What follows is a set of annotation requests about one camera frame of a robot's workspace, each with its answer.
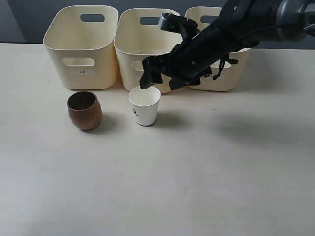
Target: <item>table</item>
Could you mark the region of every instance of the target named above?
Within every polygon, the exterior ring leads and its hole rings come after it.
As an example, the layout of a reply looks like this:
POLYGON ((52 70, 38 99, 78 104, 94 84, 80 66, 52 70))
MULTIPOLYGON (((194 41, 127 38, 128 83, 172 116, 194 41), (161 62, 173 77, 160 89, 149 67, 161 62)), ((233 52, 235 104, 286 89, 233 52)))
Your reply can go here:
POLYGON ((42 45, 0 45, 0 235, 311 236, 315 51, 253 50, 228 93, 180 89, 133 120, 120 83, 73 126, 42 45))

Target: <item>paper cup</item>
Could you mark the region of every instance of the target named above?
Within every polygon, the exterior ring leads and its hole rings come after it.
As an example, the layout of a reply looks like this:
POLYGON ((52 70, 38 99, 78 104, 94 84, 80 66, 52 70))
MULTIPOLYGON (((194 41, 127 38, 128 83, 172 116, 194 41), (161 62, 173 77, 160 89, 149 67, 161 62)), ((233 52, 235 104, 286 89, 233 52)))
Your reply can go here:
POLYGON ((154 86, 148 89, 138 86, 130 92, 129 100, 133 104, 133 113, 138 124, 150 126, 155 123, 160 99, 161 92, 154 86))

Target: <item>storage bin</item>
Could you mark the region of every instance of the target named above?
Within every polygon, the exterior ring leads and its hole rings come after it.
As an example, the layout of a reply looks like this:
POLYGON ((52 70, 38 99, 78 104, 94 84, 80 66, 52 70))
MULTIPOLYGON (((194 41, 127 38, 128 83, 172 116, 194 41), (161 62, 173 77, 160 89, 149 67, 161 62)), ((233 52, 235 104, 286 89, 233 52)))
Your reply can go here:
POLYGON ((60 10, 43 44, 69 89, 105 89, 117 77, 114 38, 118 11, 110 6, 70 6, 60 10))
MULTIPOLYGON (((138 8, 125 11, 119 19, 115 48, 126 90, 131 91, 139 86, 143 74, 142 61, 148 56, 169 53, 173 47, 182 42, 179 34, 162 31, 158 27, 158 19, 163 12, 179 15, 169 9, 138 8), (141 24, 140 20, 156 18, 156 23, 141 24)), ((170 78, 162 75, 163 84, 155 85, 161 93, 171 91, 170 78)))
MULTIPOLYGON (((205 29, 209 23, 201 22, 203 16, 219 16, 222 8, 220 7, 193 7, 187 10, 185 16, 196 21, 199 24, 199 29, 205 29)), ((201 78, 201 84, 198 86, 190 86, 192 89, 208 90, 208 91, 229 91, 236 87, 237 82, 243 72, 247 57, 250 53, 249 48, 240 50, 239 52, 230 53, 230 58, 239 61, 236 65, 230 65, 226 63, 224 70, 217 80, 213 80, 212 77, 201 78)), ((213 75, 218 73, 218 67, 220 62, 216 62, 211 65, 213 75)))

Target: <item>robotic hand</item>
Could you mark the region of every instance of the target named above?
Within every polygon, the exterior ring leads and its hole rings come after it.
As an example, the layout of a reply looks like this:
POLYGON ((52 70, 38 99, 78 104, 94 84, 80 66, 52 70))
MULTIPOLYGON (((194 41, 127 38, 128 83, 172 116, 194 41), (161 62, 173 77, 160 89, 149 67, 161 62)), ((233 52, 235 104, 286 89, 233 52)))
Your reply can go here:
POLYGON ((180 33, 182 43, 170 53, 147 57, 142 65, 140 86, 161 84, 162 74, 172 78, 172 90, 199 85, 200 77, 212 74, 209 65, 221 60, 216 80, 230 52, 252 48, 261 41, 299 42, 307 34, 315 36, 315 0, 229 0, 219 17, 203 31, 188 18, 163 13, 161 30, 180 33))

